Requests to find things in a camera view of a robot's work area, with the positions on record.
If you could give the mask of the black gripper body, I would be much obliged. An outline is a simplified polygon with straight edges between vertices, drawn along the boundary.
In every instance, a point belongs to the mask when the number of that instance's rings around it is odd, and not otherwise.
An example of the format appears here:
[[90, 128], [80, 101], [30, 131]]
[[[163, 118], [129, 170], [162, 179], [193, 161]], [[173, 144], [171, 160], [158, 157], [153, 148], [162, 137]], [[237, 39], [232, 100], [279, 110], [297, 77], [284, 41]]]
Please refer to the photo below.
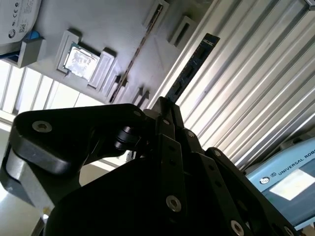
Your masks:
[[137, 159], [64, 197], [45, 227], [47, 236], [189, 236], [196, 223], [174, 212], [164, 187], [173, 160]]

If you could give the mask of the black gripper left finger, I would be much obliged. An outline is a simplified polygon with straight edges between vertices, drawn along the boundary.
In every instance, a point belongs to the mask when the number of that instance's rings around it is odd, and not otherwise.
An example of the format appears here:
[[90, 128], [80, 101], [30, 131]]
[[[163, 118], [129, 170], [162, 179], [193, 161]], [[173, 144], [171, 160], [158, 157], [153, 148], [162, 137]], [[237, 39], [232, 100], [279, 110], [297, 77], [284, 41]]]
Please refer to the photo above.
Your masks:
[[182, 147], [172, 106], [160, 97], [150, 110], [132, 104], [24, 112], [9, 137], [7, 174], [15, 194], [49, 219], [73, 191], [137, 160], [173, 160], [166, 203], [187, 214]]

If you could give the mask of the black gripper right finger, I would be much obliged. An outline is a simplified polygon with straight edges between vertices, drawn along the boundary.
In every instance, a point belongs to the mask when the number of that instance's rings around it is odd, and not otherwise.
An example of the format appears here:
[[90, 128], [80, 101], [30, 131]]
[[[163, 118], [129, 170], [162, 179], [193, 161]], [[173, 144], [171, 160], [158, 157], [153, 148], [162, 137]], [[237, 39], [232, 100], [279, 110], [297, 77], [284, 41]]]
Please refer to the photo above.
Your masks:
[[179, 106], [172, 106], [175, 137], [183, 150], [189, 177], [189, 210], [195, 232], [212, 236], [296, 236], [298, 232], [217, 148], [203, 150], [198, 138], [184, 127]]

